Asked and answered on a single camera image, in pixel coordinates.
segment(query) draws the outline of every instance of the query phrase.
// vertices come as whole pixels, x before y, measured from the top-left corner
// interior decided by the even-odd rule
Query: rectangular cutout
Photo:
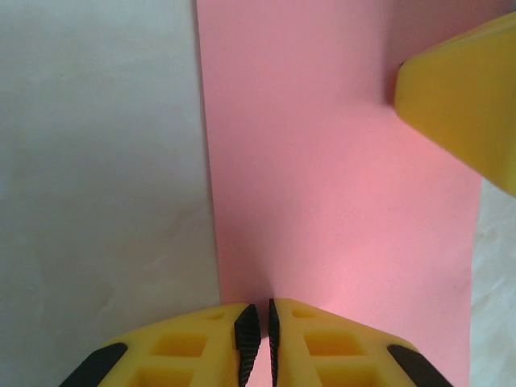
[[[322,387],[386,387],[372,364],[343,364],[317,367]]]
[[[207,340],[205,335],[195,333],[165,335],[159,338],[151,355],[200,357]]]
[[[364,350],[353,335],[338,331],[316,331],[305,334],[311,356],[359,356]]]
[[[292,315],[295,318],[314,318],[315,313],[310,310],[304,310],[304,309],[294,309],[292,310]]]
[[[136,373],[131,387],[189,387],[193,369],[141,368]]]

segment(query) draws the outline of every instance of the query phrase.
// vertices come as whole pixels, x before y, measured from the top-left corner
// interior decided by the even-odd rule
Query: pink paper
[[[479,177],[390,106],[407,57],[502,0],[198,0],[224,302],[299,301],[468,385]],[[262,344],[250,386],[270,385]]]

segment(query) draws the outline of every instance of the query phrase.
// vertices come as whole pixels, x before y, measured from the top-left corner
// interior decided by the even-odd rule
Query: black rubber pad
[[[251,304],[235,321],[235,343],[240,354],[239,387],[244,387],[249,381],[252,367],[260,347],[260,321],[256,306]]]
[[[268,344],[271,348],[271,374],[273,387],[277,386],[277,350],[280,347],[280,318],[277,315],[276,304],[268,300]]]
[[[127,351],[127,345],[116,343],[89,355],[60,387],[97,387]]]
[[[453,387],[420,353],[401,345],[389,345],[387,349],[417,387]]]

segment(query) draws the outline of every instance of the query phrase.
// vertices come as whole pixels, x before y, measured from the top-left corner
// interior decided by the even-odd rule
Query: yellow plastic block
[[[254,305],[219,306],[110,340],[62,386],[71,387],[80,381],[83,387],[237,387],[247,382],[259,345]],[[116,350],[117,346],[126,346],[127,350],[105,355],[106,350]],[[240,362],[242,351],[251,353],[245,364]],[[104,369],[106,358],[109,363],[113,357],[114,365],[108,365],[100,376],[102,381],[96,381],[92,370]]]
[[[293,300],[271,301],[269,337],[277,387],[450,386],[407,341]]]
[[[516,196],[516,12],[404,63],[394,106],[413,128]]]

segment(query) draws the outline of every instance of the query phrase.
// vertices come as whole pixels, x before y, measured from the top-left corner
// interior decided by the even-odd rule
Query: white surface
[[[473,255],[471,386],[516,386],[516,198],[488,182]]]
[[[0,3],[0,385],[218,303],[189,0]],[[516,385],[516,199],[484,184],[472,385]]]

